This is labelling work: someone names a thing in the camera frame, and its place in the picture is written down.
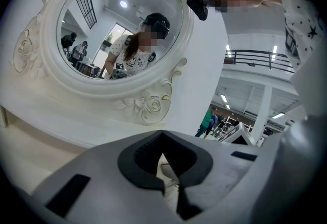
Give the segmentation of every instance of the white vanity table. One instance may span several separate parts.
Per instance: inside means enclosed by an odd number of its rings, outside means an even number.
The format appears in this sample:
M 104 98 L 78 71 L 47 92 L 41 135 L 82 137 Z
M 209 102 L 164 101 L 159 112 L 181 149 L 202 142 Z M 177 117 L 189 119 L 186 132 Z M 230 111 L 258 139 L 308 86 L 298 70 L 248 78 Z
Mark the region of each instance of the white vanity table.
M 221 13 L 210 12 L 202 22 L 180 0 L 180 30 L 165 56 L 134 76 L 105 81 L 76 72 L 58 50 L 60 24 L 73 1 L 14 0 L 10 24 L 2 25 L 0 105 L 85 148 L 157 129 L 195 134 L 223 65 L 227 35 Z M 40 12 L 28 11 L 28 24 L 19 15 L 32 7 Z

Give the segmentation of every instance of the window bars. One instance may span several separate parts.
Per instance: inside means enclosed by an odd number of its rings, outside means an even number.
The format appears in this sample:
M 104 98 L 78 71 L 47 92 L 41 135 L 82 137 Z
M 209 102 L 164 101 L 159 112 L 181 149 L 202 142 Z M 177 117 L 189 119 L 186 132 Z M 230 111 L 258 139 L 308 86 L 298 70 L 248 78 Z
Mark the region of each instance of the window bars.
M 80 10 L 83 14 L 83 17 L 91 29 L 94 24 L 97 22 L 97 17 L 93 9 L 92 0 L 76 0 Z

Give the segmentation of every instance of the fluorescent light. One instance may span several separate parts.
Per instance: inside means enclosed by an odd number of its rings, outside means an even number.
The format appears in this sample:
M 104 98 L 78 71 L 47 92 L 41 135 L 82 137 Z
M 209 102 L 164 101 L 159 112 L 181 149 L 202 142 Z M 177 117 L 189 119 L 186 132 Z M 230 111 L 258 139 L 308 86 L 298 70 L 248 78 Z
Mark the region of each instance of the fluorescent light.
M 226 45 L 226 50 L 227 50 L 227 54 L 228 54 L 228 56 L 231 58 L 230 47 L 229 47 L 228 44 Z
M 121 1 L 121 6 L 122 6 L 123 8 L 127 8 L 127 3 L 126 3 L 126 1 Z
M 227 99 L 226 99 L 225 95 L 221 95 L 221 98 L 223 99 L 224 102 L 227 103 Z
M 284 115 L 285 115 L 284 113 L 279 113 L 276 116 L 273 116 L 272 118 L 273 119 L 278 119 L 278 118 L 280 118 L 281 116 L 284 116 Z
M 276 45 L 274 46 L 273 53 L 277 53 L 277 46 Z M 276 58 L 276 55 L 272 55 L 271 60 L 274 61 L 275 58 Z

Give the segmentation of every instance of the person in green shirt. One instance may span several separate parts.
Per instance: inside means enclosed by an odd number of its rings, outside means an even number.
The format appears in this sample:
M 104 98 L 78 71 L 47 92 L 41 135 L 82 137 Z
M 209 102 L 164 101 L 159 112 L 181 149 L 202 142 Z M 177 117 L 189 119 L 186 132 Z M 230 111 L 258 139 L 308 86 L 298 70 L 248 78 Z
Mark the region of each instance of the person in green shirt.
M 198 133 L 196 133 L 196 137 L 200 137 L 205 131 L 206 129 L 209 127 L 210 122 L 212 122 L 212 115 L 216 114 L 216 107 L 212 106 L 210 109 L 208 109 L 208 111 L 206 112 L 204 119 L 201 123 L 200 129 L 198 131 Z

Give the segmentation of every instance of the star print shirt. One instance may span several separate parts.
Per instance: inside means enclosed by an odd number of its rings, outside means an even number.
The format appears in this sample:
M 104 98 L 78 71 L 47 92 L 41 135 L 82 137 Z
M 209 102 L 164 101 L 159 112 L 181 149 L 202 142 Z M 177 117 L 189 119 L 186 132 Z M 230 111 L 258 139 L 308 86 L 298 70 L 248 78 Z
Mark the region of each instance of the star print shirt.
M 137 49 L 137 53 L 130 60 L 124 61 L 127 45 L 125 44 L 128 35 L 120 36 L 110 47 L 110 52 L 117 56 L 116 63 L 123 64 L 130 75 L 145 69 L 152 52 L 143 52 Z
M 306 61 L 316 46 L 326 42 L 326 27 L 308 0 L 282 0 L 285 14 L 286 55 L 294 70 Z

